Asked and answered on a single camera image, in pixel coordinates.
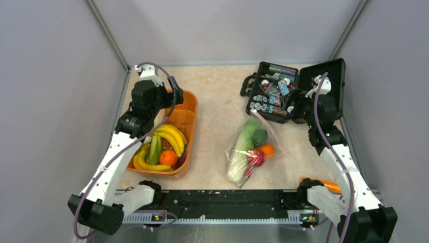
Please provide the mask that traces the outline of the green lime toy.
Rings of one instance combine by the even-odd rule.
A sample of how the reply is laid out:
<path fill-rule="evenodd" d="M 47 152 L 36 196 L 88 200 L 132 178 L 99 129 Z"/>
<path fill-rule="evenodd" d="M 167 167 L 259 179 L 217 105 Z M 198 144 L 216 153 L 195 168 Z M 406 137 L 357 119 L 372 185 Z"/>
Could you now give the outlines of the green lime toy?
<path fill-rule="evenodd" d="M 267 143 L 268 132 L 265 129 L 257 129 L 251 136 L 251 142 L 254 146 L 262 146 Z"/>

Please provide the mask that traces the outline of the orange fruit toy back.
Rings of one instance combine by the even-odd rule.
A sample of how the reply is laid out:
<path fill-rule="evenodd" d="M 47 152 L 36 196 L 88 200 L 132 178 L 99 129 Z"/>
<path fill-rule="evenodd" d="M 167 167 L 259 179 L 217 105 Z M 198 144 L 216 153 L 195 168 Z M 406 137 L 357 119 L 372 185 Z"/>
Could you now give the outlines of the orange fruit toy back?
<path fill-rule="evenodd" d="M 266 159 L 271 159 L 276 154 L 276 148 L 271 143 L 260 146 L 259 150 L 264 153 Z"/>

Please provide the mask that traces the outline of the clear zip top bag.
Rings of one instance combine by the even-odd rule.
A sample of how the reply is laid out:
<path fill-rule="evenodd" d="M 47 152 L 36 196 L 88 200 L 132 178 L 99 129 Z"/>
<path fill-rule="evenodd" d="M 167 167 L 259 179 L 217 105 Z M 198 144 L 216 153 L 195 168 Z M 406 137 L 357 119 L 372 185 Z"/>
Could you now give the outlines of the clear zip top bag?
<path fill-rule="evenodd" d="M 235 140 L 225 152 L 228 161 L 227 177 L 239 188 L 267 161 L 286 155 L 279 134 L 254 108 L 250 110 L 250 118 L 241 126 Z"/>

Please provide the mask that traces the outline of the red apple toy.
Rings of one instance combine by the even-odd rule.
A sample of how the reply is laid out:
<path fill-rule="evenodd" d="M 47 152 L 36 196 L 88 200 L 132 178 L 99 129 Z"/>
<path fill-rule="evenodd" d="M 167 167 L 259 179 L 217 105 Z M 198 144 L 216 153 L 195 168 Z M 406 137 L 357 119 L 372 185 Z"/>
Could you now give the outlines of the red apple toy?
<path fill-rule="evenodd" d="M 247 156 L 247 162 L 250 166 L 260 167 L 265 162 L 265 155 L 259 149 L 253 149 L 249 152 Z"/>

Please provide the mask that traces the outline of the red chili pepper toy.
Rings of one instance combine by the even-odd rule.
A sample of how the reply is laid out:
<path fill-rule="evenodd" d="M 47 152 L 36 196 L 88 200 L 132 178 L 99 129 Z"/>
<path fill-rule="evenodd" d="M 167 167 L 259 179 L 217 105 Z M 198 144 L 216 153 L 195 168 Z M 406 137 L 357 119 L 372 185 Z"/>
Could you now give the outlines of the red chili pepper toy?
<path fill-rule="evenodd" d="M 240 185 L 240 188 L 242 188 L 244 186 L 244 184 L 250 179 L 251 174 L 252 174 L 252 169 L 253 166 L 247 166 L 245 169 L 245 173 L 244 173 L 244 180 Z"/>

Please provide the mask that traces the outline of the green napa cabbage toy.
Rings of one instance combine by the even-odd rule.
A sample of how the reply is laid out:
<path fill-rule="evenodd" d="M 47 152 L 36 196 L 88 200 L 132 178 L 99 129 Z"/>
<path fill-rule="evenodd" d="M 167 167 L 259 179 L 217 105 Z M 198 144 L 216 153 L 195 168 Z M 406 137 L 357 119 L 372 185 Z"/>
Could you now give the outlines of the green napa cabbage toy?
<path fill-rule="evenodd" d="M 229 157 L 228 177 L 237 184 L 244 177 L 248 151 L 253 148 L 251 137 L 261 126 L 261 122 L 256 119 L 248 119 L 240 130 L 236 142 Z"/>

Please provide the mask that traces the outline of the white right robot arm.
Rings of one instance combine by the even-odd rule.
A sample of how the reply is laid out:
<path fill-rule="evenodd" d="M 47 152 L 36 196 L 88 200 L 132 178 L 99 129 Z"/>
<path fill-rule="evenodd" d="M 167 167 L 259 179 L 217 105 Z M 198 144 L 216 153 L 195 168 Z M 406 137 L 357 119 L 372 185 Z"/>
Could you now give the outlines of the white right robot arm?
<path fill-rule="evenodd" d="M 334 125 L 342 116 L 335 98 L 296 90 L 287 103 L 290 117 L 309 126 L 309 141 L 340 189 L 335 196 L 322 182 L 307 179 L 298 187 L 298 205 L 320 209 L 336 229 L 339 242 L 389 242 L 397 213 L 381 203 L 356 167 L 347 140 Z"/>

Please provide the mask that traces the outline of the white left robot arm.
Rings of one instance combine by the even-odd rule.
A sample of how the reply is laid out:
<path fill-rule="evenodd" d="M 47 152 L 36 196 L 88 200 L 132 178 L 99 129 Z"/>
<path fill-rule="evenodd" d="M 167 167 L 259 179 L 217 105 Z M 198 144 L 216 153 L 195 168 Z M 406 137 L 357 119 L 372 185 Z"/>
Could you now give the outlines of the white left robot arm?
<path fill-rule="evenodd" d="M 184 91 L 176 79 L 168 75 L 171 91 L 157 77 L 138 81 L 132 89 L 132 100 L 127 111 L 118 119 L 109 148 L 93 178 L 79 195 L 71 195 L 68 207 L 74 215 L 73 230 L 80 235 L 78 225 L 93 231 L 114 235 L 122 225 L 124 217 L 139 208 L 160 207 L 162 195 L 147 182 L 143 182 L 123 195 L 116 196 L 116 190 L 129 162 L 142 145 L 142 141 L 153 134 L 159 125 L 154 121 L 162 109 L 172 113 L 176 105 L 184 102 Z"/>

